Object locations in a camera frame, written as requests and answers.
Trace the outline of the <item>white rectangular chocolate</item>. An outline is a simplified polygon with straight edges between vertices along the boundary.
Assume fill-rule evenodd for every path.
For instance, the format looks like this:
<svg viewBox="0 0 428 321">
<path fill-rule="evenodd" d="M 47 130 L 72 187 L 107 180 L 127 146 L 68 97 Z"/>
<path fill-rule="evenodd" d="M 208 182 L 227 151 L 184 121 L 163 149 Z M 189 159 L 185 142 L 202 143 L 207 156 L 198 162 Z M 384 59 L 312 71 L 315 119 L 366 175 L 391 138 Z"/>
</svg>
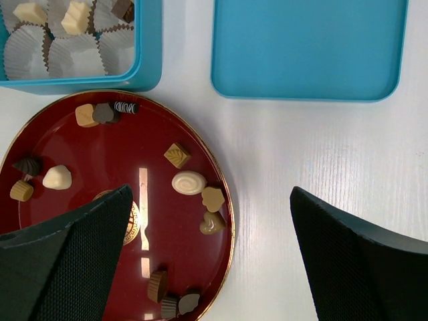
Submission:
<svg viewBox="0 0 428 321">
<path fill-rule="evenodd" d="M 68 35 L 81 35 L 89 24 L 90 7 L 85 2 L 71 1 L 61 25 Z"/>
</svg>

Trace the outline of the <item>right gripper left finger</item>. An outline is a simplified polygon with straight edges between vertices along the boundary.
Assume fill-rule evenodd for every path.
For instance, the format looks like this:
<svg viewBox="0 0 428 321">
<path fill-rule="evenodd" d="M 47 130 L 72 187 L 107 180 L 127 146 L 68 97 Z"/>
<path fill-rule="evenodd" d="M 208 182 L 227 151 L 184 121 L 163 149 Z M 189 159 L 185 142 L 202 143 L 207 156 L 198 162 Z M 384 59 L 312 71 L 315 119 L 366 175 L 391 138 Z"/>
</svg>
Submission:
<svg viewBox="0 0 428 321">
<path fill-rule="evenodd" d="M 1 235 L 1 319 L 101 320 L 132 202 L 130 186 L 122 185 Z"/>
</svg>

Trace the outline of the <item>teal tin lid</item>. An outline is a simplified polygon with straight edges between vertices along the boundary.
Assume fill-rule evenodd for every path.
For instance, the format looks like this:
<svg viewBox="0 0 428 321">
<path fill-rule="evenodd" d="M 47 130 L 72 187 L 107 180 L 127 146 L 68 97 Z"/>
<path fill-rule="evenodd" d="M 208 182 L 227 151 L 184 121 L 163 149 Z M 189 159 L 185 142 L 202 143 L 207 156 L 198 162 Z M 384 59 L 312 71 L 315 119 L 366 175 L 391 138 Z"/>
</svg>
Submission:
<svg viewBox="0 0 428 321">
<path fill-rule="evenodd" d="M 216 1 L 211 83 L 228 98 L 374 102 L 398 86 L 407 1 Z"/>
</svg>

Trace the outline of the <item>teal square tin box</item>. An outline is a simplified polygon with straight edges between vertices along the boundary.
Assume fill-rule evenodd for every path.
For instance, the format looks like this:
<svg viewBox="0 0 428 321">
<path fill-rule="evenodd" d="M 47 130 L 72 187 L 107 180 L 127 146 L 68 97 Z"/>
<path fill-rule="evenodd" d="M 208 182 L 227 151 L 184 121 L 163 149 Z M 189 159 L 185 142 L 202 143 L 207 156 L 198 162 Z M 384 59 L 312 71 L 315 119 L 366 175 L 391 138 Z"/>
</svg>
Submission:
<svg viewBox="0 0 428 321">
<path fill-rule="evenodd" d="M 90 7 L 88 28 L 61 25 L 71 1 L 1 2 L 1 85 L 32 94 L 80 90 L 149 91 L 162 73 L 161 1 L 78 1 Z M 47 23 L 20 21 L 13 10 L 37 3 Z"/>
</svg>

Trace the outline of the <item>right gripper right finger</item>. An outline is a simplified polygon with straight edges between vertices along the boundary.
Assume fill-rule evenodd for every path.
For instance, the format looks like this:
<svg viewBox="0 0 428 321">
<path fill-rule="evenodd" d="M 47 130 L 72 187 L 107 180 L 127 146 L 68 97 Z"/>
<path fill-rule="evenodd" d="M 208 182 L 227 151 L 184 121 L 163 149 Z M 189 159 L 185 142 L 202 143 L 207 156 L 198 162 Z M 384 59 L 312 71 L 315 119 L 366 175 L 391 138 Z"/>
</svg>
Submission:
<svg viewBox="0 0 428 321">
<path fill-rule="evenodd" d="M 426 320 L 427 242 L 300 187 L 290 210 L 319 320 Z"/>
</svg>

